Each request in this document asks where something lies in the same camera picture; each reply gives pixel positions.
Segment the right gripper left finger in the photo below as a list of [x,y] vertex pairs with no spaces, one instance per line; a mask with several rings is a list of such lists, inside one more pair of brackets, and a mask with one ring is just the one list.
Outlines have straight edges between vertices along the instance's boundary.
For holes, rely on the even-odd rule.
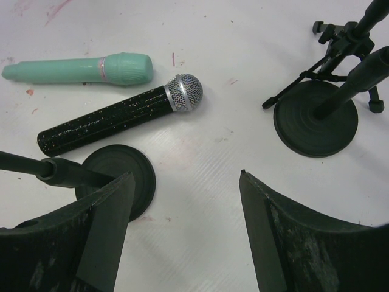
[[1,291],[114,291],[132,173],[15,228],[1,228]]

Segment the black round-base mic stand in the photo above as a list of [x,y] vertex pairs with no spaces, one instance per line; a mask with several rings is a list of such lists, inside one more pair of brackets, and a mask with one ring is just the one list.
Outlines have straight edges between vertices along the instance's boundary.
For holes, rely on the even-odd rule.
[[2,151],[1,170],[34,175],[47,185],[75,189],[78,200],[119,176],[131,173],[135,180],[135,192],[130,222],[148,209],[156,190],[156,175],[149,159],[126,145],[103,147],[89,155],[82,164],[63,158],[39,161]]

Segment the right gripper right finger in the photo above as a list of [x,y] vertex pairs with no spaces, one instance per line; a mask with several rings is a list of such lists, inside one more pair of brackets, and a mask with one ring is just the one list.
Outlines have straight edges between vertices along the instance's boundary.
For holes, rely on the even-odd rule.
[[252,174],[239,179],[260,291],[387,291],[388,225],[312,210]]

